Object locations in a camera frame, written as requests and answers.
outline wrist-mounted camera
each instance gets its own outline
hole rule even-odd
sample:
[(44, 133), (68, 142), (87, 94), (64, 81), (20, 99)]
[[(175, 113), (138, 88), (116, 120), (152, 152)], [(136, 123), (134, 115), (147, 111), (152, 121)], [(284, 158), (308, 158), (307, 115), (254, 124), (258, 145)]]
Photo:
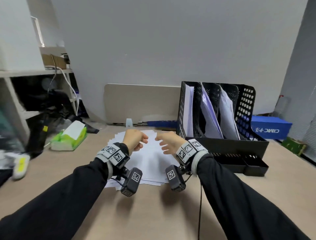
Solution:
[(203, 155), (207, 153), (207, 149), (203, 147), (197, 140), (190, 139), (184, 143), (176, 152), (180, 166), (170, 165), (166, 168), (166, 175), (169, 181), (171, 190), (174, 192), (181, 192), (186, 188), (186, 181), (182, 175), (192, 175), (192, 168), (196, 168), (200, 157), (195, 158), (199, 152), (203, 151)]
[(130, 197), (136, 193), (143, 172), (136, 167), (132, 168), (131, 170), (128, 170), (125, 167), (125, 164), (128, 162), (130, 157), (127, 153), (125, 153), (123, 148), (121, 149), (115, 144), (106, 146), (97, 153), (96, 158), (99, 158), (104, 163), (107, 163), (109, 170), (108, 179), (112, 177), (113, 173), (117, 175), (115, 180), (117, 180), (118, 182), (121, 180), (121, 178), (125, 179), (124, 183), (121, 184), (122, 194)]

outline black mesh file holder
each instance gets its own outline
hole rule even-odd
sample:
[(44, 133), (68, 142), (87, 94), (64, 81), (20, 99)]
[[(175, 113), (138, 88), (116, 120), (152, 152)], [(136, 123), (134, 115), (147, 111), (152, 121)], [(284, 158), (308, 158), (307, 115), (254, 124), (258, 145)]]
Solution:
[[(202, 83), (212, 104), (217, 101), (219, 84)], [(183, 129), (183, 109), (185, 101), (185, 85), (194, 86), (193, 95), (193, 135), (187, 137)], [(235, 122), (240, 134), (240, 140), (206, 138), (205, 119), (201, 111), (202, 88), (199, 82), (182, 82), (178, 112), (177, 134), (186, 140), (195, 138), (214, 158), (233, 172), (243, 172), (248, 176), (264, 176), (268, 166), (262, 161), (269, 142), (261, 138), (251, 129), (251, 116), (255, 101), (255, 89), (247, 85), (220, 84), (235, 105)]]

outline desk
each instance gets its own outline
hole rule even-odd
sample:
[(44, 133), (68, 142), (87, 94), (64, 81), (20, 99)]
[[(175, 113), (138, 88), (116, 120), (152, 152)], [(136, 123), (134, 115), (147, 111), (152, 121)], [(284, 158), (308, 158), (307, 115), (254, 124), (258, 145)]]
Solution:
[[(44, 151), (30, 162), (24, 179), (8, 180), (0, 188), (0, 218), (16, 211), (77, 166), (89, 163), (115, 133), (124, 130), (121, 126), (107, 126), (98, 134), (89, 134), (74, 152)], [(270, 142), (264, 161), (270, 166), (265, 177), (238, 177), (281, 208), (311, 239), (316, 239), (316, 168), (275, 142)], [(199, 199), (200, 183), (194, 177), (181, 193), (171, 192), (168, 184), (140, 185), (137, 193), (127, 198), (115, 188), (105, 188), (73, 239), (195, 240)], [(204, 194), (200, 237), (226, 239)]]

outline human hand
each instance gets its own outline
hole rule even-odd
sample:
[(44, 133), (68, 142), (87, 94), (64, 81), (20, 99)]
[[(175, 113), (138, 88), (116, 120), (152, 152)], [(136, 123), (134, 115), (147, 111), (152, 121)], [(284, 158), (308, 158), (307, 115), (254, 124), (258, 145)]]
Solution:
[(175, 154), (183, 143), (188, 142), (187, 140), (178, 136), (174, 132), (157, 133), (157, 137), (155, 138), (155, 140), (162, 140), (162, 142), (160, 142), (159, 145), (163, 146), (161, 148), (164, 151), (163, 154)]
[(148, 136), (137, 129), (128, 129), (125, 132), (123, 143), (128, 147), (129, 155), (132, 155), (133, 151), (139, 151), (143, 143), (148, 143)]

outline black sleeve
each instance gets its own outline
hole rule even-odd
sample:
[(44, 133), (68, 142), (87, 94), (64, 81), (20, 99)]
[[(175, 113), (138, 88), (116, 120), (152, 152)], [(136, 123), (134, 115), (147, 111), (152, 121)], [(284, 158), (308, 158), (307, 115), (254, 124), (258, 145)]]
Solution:
[[(115, 143), (128, 153), (124, 144)], [(95, 159), (0, 221), (1, 240), (71, 240), (107, 183), (107, 164)]]
[(309, 239), (277, 206), (210, 154), (198, 162), (197, 175), (228, 240)]

